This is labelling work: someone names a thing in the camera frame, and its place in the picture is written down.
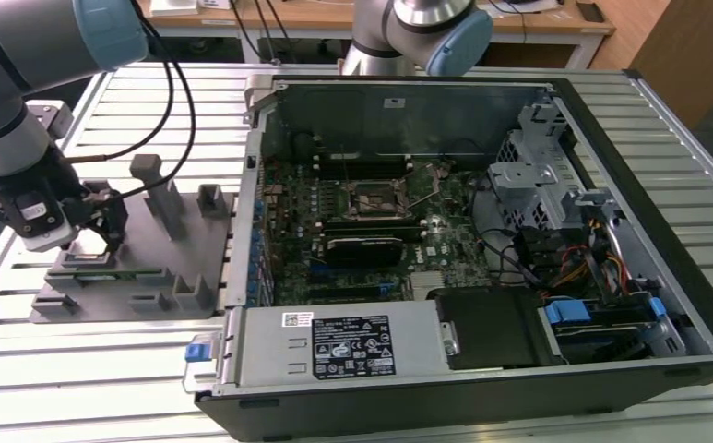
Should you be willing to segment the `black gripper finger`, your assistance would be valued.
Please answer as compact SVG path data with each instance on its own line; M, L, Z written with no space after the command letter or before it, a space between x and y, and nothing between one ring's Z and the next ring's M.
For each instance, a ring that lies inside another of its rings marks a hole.
M85 202L90 204L90 219L85 227L99 235L105 241L105 251L115 253L126 238L126 224L129 212L121 192L107 181L86 181L85 187L90 191Z

